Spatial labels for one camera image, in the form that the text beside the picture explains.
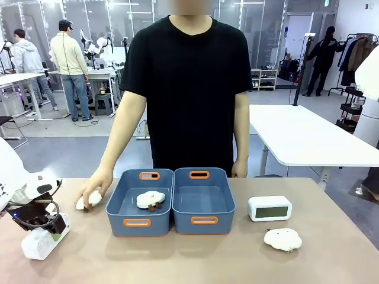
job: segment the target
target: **clock display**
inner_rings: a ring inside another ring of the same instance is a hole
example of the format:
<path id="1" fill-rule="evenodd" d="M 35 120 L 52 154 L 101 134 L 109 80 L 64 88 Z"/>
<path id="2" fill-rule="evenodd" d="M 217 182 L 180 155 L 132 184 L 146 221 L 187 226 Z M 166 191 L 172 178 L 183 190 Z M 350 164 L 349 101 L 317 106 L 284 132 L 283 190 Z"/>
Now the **clock display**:
<path id="1" fill-rule="evenodd" d="M 287 216 L 288 207 L 266 207 L 257 208 L 255 218 L 285 217 Z"/>

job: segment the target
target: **orange handle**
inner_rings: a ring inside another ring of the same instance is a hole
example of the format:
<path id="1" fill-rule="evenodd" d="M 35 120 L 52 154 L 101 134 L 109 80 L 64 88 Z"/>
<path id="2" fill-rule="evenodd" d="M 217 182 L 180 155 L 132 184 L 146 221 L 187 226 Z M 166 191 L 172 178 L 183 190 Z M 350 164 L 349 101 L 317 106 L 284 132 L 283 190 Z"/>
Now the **orange handle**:
<path id="1" fill-rule="evenodd" d="M 152 222 L 150 219 L 124 219 L 126 227 L 150 227 Z"/>
<path id="2" fill-rule="evenodd" d="M 160 173 L 158 173 L 158 172 L 142 172 L 142 173 L 140 173 L 140 179 L 141 180 L 158 180 L 158 179 L 160 179 Z"/>
<path id="3" fill-rule="evenodd" d="M 193 170 L 189 174 L 190 179 L 209 179 L 209 172 L 207 170 Z"/>
<path id="4" fill-rule="evenodd" d="M 219 222 L 217 217 L 192 217 L 191 223 L 194 225 L 216 225 Z"/>

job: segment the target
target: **man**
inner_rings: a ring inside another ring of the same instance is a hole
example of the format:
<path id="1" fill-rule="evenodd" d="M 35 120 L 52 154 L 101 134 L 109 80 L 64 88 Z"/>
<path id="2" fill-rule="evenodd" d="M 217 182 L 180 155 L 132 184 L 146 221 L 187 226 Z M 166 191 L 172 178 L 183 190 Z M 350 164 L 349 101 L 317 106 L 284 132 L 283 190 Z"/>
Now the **man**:
<path id="1" fill-rule="evenodd" d="M 59 33 L 53 37 L 51 42 L 53 61 L 62 78 L 72 121 L 77 122 L 79 116 L 75 103 L 75 90 L 81 103 L 82 120 L 89 121 L 93 117 L 88 108 L 87 64 L 79 43 L 70 37 L 71 32 L 71 22 L 59 21 Z"/>
<path id="2" fill-rule="evenodd" d="M 313 65 L 313 74 L 310 79 L 307 93 L 303 96 L 310 96 L 313 92 L 314 84 L 317 81 L 317 78 L 320 76 L 319 87 L 316 90 L 316 96 L 321 96 L 321 91 L 324 88 L 325 80 L 329 69 L 333 65 L 334 53 L 341 52 L 345 46 L 341 46 L 338 41 L 333 38 L 333 34 L 336 29 L 333 26 L 330 26 L 326 30 L 325 38 L 316 44 L 314 49 L 308 56 L 307 60 L 312 60 L 316 57 L 316 60 Z"/>
<path id="3" fill-rule="evenodd" d="M 77 195 L 113 180 L 115 163 L 146 103 L 154 168 L 219 167 L 245 178 L 249 157 L 249 53 L 241 31 L 207 14 L 204 0 L 175 0 L 167 16 L 134 37 L 101 163 Z M 233 134 L 237 160 L 233 164 Z"/>
<path id="4" fill-rule="evenodd" d="M 39 92 L 38 83 L 41 85 L 42 91 L 47 95 L 52 104 L 53 110 L 58 111 L 57 103 L 55 102 L 52 91 L 49 88 L 49 83 L 44 74 L 42 60 L 36 46 L 25 39 L 25 31 L 18 28 L 14 31 L 14 63 L 17 73 L 42 73 L 43 76 L 31 79 L 33 91 L 38 96 L 38 107 L 42 107 L 42 95 Z"/>

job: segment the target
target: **white digital clock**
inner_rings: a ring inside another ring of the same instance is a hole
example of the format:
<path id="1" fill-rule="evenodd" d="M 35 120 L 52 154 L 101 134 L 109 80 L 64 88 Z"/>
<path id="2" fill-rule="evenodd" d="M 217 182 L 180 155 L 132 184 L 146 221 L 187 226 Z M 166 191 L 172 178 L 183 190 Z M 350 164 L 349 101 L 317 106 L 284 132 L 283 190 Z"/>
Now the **white digital clock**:
<path id="1" fill-rule="evenodd" d="M 251 197 L 248 202 L 248 213 L 254 222 L 288 220 L 291 212 L 292 204 L 284 196 Z"/>

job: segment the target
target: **white desk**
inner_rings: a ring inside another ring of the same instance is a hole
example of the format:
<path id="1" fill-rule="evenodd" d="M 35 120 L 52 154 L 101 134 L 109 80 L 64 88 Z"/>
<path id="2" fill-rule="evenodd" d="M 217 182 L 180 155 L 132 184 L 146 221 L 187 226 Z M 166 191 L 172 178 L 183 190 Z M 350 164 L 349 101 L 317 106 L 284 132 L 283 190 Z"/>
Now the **white desk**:
<path id="1" fill-rule="evenodd" d="M 250 123 L 268 150 L 285 166 L 322 167 L 325 190 L 331 167 L 379 167 L 379 150 L 303 106 L 250 105 Z"/>
<path id="2" fill-rule="evenodd" d="M 120 100 L 121 100 L 121 96 L 118 95 L 119 91 L 116 90 L 114 92 L 114 90 L 113 90 L 113 83 L 112 83 L 112 80 L 116 76 L 118 76 L 116 74 L 116 72 L 119 72 L 121 69 L 123 69 L 123 67 L 118 67 L 116 69 L 113 69 L 113 68 L 109 67 L 109 68 L 98 69 L 98 70 L 97 69 L 92 69 L 91 67 L 88 68 L 88 80 L 89 80 L 90 84 L 92 85 L 92 90 L 93 91 L 95 91 L 95 90 L 98 89 L 97 85 L 94 84 L 95 81 L 108 81 L 109 82 L 110 91 L 111 91 L 112 109 L 113 109 L 113 112 L 110 115 L 110 117 L 114 116 L 115 113 L 116 113 L 115 101 L 116 101 L 117 104 L 119 104 Z M 60 73 L 59 73 L 59 71 L 52 71 L 52 72 L 49 72 L 49 74 L 59 75 Z"/>
<path id="3" fill-rule="evenodd" d="M 33 100 L 34 109 L 37 113 L 37 118 L 29 119 L 29 121 L 51 121 L 52 119 L 44 119 L 41 116 L 40 109 L 38 107 L 38 102 L 36 99 L 36 95 L 33 90 L 33 86 L 30 82 L 30 79 L 37 78 L 40 76 L 45 76 L 44 73 L 16 73 L 0 76 L 0 89 L 13 87 L 15 85 L 28 85 L 31 99 Z"/>

